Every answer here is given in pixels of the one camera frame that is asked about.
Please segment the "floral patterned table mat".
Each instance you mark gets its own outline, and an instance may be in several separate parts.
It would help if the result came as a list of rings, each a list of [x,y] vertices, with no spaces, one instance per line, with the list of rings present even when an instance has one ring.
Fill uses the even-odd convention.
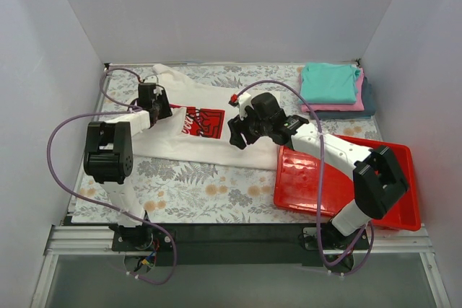
[[[233,92],[257,80],[277,79],[298,89],[302,65],[182,65],[173,66],[198,83],[226,87]],[[115,71],[106,80],[106,91],[114,99],[129,103],[136,94],[136,77]],[[280,105],[289,115],[300,113],[297,98],[275,84],[259,88],[280,91]],[[326,120],[323,130],[339,135],[381,140],[374,118]],[[290,223],[311,222],[307,215],[277,209],[273,205],[275,172],[223,167],[213,164],[179,162],[149,157],[134,157],[131,176],[136,195],[152,222],[159,223]],[[90,177],[81,174],[79,193],[88,198],[109,202],[105,192]],[[117,213],[71,198],[68,208],[71,223],[106,224]]]

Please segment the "aluminium frame rail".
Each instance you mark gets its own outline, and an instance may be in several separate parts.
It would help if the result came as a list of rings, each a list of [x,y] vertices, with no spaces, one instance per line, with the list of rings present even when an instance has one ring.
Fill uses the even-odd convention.
[[[44,307],[59,255],[108,255],[113,232],[103,225],[53,226],[45,246],[45,257],[31,307]],[[435,261],[435,251],[424,226],[417,232],[377,230],[374,253],[417,253],[437,307],[450,301]]]

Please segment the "red plastic tray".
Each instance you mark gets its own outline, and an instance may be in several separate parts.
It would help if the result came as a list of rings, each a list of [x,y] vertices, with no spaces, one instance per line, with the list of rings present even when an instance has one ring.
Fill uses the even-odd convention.
[[[418,187],[414,174],[411,150],[402,144],[392,144],[365,138],[342,136],[339,138],[373,149],[381,145],[393,150],[409,183],[409,191],[396,203],[383,219],[374,225],[388,229],[416,232],[421,229]],[[285,146],[279,149],[279,160],[274,188],[274,205],[299,214],[316,215],[320,160],[309,154],[293,151]],[[342,172],[326,165],[321,199],[321,216],[333,217],[354,197],[353,182]]]

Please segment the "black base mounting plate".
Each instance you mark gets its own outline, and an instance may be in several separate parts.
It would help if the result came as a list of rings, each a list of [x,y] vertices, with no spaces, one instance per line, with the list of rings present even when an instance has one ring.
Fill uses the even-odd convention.
[[[111,224],[112,251],[134,254],[157,251],[157,265],[301,264],[323,265],[314,240],[315,224],[162,224],[169,234],[150,226]]]

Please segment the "white coca-cola t-shirt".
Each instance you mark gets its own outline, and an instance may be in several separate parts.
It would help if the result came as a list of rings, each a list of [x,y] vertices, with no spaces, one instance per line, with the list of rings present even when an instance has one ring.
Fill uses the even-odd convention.
[[[275,170],[279,147],[260,138],[241,150],[230,144],[227,122],[238,115],[228,104],[243,84],[225,77],[202,84],[171,67],[155,64],[153,71],[166,88],[173,115],[132,138],[137,156]]]

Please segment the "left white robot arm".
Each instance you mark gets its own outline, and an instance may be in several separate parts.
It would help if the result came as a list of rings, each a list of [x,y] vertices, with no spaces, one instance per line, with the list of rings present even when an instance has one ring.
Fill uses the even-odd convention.
[[[156,83],[141,83],[134,103],[140,110],[87,126],[84,171],[105,191],[109,201],[120,210],[115,231],[124,242],[138,250],[148,249],[153,232],[143,223],[146,211],[140,204],[131,181],[134,166],[132,137],[173,115],[167,93]]]

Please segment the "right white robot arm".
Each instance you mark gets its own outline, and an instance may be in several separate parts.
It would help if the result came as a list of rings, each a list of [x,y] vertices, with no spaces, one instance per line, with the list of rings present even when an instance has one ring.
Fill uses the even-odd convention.
[[[239,111],[228,122],[231,145],[244,149],[266,136],[277,145],[317,156],[352,181],[353,199],[321,224],[322,238],[332,247],[346,247],[360,228],[386,216],[409,190],[404,171],[388,146],[373,149],[321,133],[308,119],[287,115],[269,92],[255,97],[247,92],[234,94],[230,105]]]

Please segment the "folded dark blue t-shirt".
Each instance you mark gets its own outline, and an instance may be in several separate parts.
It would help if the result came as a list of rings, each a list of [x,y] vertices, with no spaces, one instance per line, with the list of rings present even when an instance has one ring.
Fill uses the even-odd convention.
[[[311,105],[316,115],[321,120],[372,117],[376,112],[375,101],[372,95],[372,85],[365,76],[359,79],[358,82],[361,82],[361,89],[357,94],[360,100],[357,100],[354,104]]]

